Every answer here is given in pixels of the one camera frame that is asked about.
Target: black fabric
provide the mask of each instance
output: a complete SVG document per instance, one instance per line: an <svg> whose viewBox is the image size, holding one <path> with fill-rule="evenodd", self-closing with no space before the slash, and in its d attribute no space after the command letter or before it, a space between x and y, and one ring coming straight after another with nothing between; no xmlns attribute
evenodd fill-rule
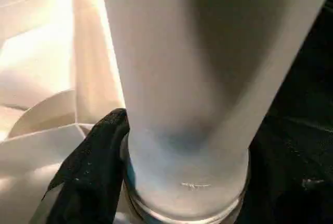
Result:
<svg viewBox="0 0 333 224"><path fill-rule="evenodd" d="M237 223L333 223L333 14L325 7L251 147Z"/></svg>
<svg viewBox="0 0 333 224"><path fill-rule="evenodd" d="M128 132L124 109L114 110L93 127L48 187L50 191L63 184L46 224L113 222L123 180L120 145Z"/></svg>

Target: white cylinder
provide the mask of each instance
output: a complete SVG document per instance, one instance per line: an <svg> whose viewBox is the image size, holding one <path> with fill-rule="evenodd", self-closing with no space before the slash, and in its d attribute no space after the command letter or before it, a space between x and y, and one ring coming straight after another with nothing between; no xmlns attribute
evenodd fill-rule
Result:
<svg viewBox="0 0 333 224"><path fill-rule="evenodd" d="M249 144L324 0L105 1L136 198L164 222L227 215Z"/></svg>

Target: metal base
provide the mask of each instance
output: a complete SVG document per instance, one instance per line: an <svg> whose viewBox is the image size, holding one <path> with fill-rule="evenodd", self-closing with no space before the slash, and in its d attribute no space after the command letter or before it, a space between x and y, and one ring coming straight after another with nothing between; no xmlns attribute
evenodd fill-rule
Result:
<svg viewBox="0 0 333 224"><path fill-rule="evenodd" d="M183 219L183 220L175 220L163 216L144 205L142 201L137 197L136 194L131 193L126 186L126 181L122 191L124 197L128 203L128 210L131 212L131 216L134 217L137 222L141 223L172 223L172 224L233 224L242 207L245 190L241 194L241 196L236 199L230 207L224 209L220 213L211 216L205 219Z"/></svg>

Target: gloved hand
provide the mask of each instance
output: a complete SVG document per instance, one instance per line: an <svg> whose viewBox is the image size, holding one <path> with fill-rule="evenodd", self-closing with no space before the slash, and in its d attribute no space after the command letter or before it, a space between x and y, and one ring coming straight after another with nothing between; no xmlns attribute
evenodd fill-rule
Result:
<svg viewBox="0 0 333 224"><path fill-rule="evenodd" d="M30 224L113 223L123 180L120 145L129 130L125 109L96 123L62 163Z"/></svg>

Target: scratch mark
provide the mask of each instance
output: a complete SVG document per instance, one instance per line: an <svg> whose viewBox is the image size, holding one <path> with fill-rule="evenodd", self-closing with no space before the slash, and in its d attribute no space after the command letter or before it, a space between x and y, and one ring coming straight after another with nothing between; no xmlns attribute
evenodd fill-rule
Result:
<svg viewBox="0 0 333 224"><path fill-rule="evenodd" d="M191 190L200 190L208 186L211 186L211 184L194 184L194 183L182 182L182 186L187 186Z"/></svg>

